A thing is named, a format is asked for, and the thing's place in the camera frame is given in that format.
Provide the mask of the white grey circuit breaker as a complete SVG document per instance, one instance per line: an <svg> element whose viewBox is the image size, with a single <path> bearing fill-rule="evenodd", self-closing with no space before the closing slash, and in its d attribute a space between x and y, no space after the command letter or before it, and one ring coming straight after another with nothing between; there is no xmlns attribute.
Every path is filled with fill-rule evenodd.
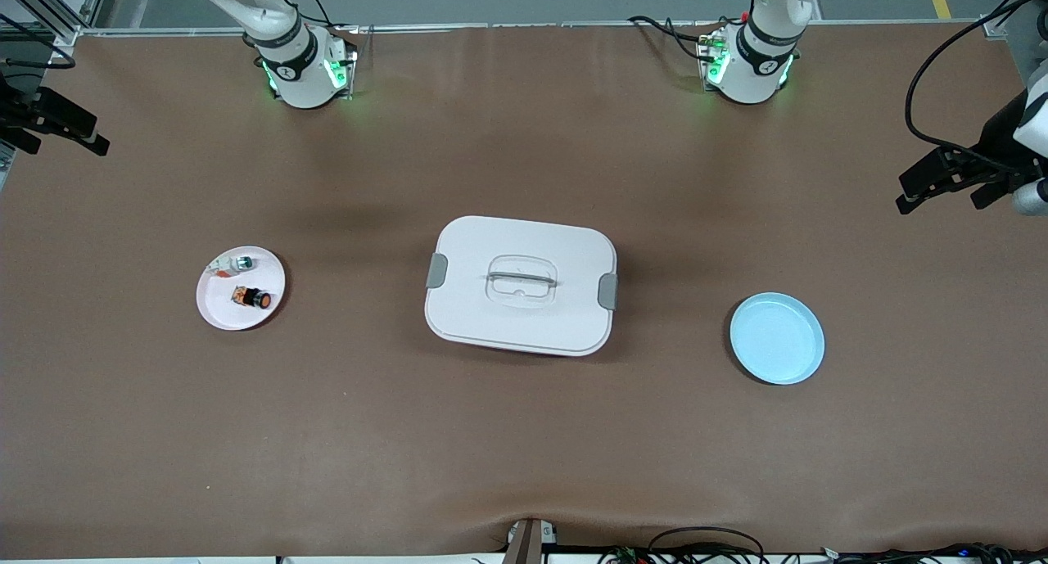
<svg viewBox="0 0 1048 564"><path fill-rule="evenodd" d="M240 274L252 272L255 268L255 261L247 255L221 255L214 258L206 266L205 273L211 277L219 279L230 279L230 277L240 276Z"/></svg>

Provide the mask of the light blue round plate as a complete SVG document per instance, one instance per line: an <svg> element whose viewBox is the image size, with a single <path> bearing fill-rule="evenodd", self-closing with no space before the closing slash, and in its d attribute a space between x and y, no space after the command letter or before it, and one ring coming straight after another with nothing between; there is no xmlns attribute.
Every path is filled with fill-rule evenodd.
<svg viewBox="0 0 1048 564"><path fill-rule="evenodd" d="M791 386L815 375L826 353L816 314L786 292L756 292L729 321L734 357L756 379Z"/></svg>

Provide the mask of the pink round plate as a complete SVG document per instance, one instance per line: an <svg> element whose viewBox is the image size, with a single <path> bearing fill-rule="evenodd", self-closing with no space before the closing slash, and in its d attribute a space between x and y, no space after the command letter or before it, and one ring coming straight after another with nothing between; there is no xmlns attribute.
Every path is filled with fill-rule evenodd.
<svg viewBox="0 0 1048 564"><path fill-rule="evenodd" d="M211 277L203 269L196 285L196 306L199 314L213 327L226 332L245 332L276 313L285 298L286 272L283 262L272 251L263 247L233 247L217 257L221 255L247 255L254 259L255 268L230 279ZM255 287L268 291L272 295L272 306L262 310L237 305L231 300L235 287Z"/></svg>

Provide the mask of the white lidded storage box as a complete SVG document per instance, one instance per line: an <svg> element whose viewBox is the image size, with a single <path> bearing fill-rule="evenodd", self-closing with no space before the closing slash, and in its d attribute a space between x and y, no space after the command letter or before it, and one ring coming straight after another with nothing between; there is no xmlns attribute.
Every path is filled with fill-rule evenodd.
<svg viewBox="0 0 1048 564"><path fill-rule="evenodd" d="M443 340L581 357L609 340L618 282L595 229L471 214L438 236L424 318Z"/></svg>

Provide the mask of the aluminium frame profile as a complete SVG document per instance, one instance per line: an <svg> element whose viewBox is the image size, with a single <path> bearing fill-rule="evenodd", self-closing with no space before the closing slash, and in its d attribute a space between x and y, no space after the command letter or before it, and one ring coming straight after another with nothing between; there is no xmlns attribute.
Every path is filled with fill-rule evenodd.
<svg viewBox="0 0 1048 564"><path fill-rule="evenodd" d="M102 0L0 0L0 15L27 28L53 34L71 45L79 34L93 27Z"/></svg>

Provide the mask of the metal table edge bracket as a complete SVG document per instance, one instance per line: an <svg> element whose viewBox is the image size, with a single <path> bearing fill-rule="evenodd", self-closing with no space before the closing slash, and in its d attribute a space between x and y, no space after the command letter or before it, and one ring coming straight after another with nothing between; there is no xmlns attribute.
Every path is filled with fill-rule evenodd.
<svg viewBox="0 0 1048 564"><path fill-rule="evenodd" d="M501 564L548 564L547 546L558 544L556 527L534 518L514 522L508 532L508 547Z"/></svg>

